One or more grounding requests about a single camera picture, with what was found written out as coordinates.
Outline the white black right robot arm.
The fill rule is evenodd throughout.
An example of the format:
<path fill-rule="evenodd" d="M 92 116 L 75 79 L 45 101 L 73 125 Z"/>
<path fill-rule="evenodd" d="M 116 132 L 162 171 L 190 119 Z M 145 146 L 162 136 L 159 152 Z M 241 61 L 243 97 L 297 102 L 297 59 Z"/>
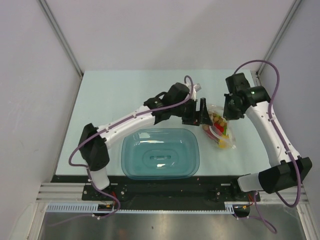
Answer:
<path fill-rule="evenodd" d="M 223 117 L 238 120 L 248 117 L 267 152 L 270 168 L 240 176 L 230 188 L 231 196 L 242 201 L 251 191 L 273 194 L 299 186 L 312 168 L 309 157 L 301 157 L 292 146 L 275 115 L 271 98 L 263 86 L 250 86 L 243 73 L 226 78 Z"/>

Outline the clear polka dot zip bag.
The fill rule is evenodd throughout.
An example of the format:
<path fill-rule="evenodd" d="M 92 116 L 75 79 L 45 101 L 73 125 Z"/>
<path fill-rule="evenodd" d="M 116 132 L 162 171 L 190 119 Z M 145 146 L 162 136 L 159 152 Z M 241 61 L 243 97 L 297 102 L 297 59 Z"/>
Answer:
<path fill-rule="evenodd" d="M 202 130 L 204 131 L 204 133 L 205 133 L 205 130 L 207 129 L 208 126 L 214 126 L 212 113 L 216 113 L 216 114 L 220 115 L 221 117 L 223 117 L 223 110 L 224 109 L 221 106 L 217 106 L 217 105 L 214 105 L 214 104 L 207 105 L 207 111 L 208 111 L 208 114 L 209 114 L 209 116 L 211 118 L 212 124 L 211 125 L 207 125 L 207 124 L 202 124 L 201 125 Z M 205 135 L 214 142 L 214 144 L 215 144 L 215 146 L 217 148 L 219 148 L 218 147 L 218 142 L 220 140 L 224 140 L 224 141 L 228 141 L 228 143 L 229 143 L 229 148 L 226 148 L 226 149 L 235 149 L 236 148 L 236 139 L 235 139 L 235 135 L 233 134 L 232 127 L 231 127 L 231 125 L 230 125 L 228 120 L 226 120 L 225 118 L 224 118 L 224 120 L 227 122 L 227 126 L 230 129 L 229 135 L 223 135 L 222 139 L 213 139 L 213 138 L 209 137 L 206 133 L 205 133 Z M 219 128 L 221 132 L 224 131 L 224 127 L 218 126 L 217 128 Z"/>

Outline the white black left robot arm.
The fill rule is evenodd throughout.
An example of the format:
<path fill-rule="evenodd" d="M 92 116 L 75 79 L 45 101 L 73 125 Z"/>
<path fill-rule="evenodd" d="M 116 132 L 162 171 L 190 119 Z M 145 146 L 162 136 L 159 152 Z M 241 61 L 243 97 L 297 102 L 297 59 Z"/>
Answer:
<path fill-rule="evenodd" d="M 115 122 L 99 127 L 89 123 L 83 128 L 79 151 L 94 185 L 93 194 L 98 199 L 105 200 L 110 196 L 110 180 L 107 175 L 109 149 L 118 140 L 172 116 L 181 118 L 184 125 L 211 124 L 206 99 L 196 99 L 200 89 L 199 84 L 177 82 L 168 91 L 149 98 L 137 110 Z"/>

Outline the red fake food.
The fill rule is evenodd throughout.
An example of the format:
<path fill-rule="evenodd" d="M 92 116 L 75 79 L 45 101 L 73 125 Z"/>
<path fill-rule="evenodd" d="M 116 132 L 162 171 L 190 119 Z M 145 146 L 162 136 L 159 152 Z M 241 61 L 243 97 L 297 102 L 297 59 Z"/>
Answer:
<path fill-rule="evenodd" d="M 222 139 L 224 135 L 224 132 L 220 131 L 220 129 L 215 127 L 214 125 L 208 126 L 205 130 L 205 133 L 213 139 Z"/>

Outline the green fake food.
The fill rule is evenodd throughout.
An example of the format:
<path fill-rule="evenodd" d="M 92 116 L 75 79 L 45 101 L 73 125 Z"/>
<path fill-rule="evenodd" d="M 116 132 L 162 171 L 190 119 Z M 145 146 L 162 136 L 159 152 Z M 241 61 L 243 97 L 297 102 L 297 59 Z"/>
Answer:
<path fill-rule="evenodd" d="M 223 134 L 224 134 L 225 136 L 228 136 L 228 135 L 230 134 L 230 128 L 229 128 L 227 125 L 224 127 Z"/>

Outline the brown fake berry bunch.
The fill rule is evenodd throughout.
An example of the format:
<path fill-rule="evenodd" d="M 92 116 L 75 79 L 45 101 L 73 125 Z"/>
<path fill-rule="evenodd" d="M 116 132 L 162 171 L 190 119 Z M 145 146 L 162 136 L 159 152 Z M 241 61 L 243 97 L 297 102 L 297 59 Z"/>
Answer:
<path fill-rule="evenodd" d="M 219 126 L 224 128 L 227 126 L 227 122 L 224 120 L 224 118 L 217 113 L 212 113 L 212 119 L 213 119 L 213 125 L 216 127 Z"/>

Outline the yellow fake lemon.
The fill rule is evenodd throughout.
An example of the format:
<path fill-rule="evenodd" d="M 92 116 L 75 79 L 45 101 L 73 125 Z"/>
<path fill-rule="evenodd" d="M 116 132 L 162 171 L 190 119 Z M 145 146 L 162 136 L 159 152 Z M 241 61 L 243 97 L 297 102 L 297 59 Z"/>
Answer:
<path fill-rule="evenodd" d="M 220 149 L 228 149 L 230 147 L 229 142 L 222 139 L 219 140 L 217 145 Z"/>

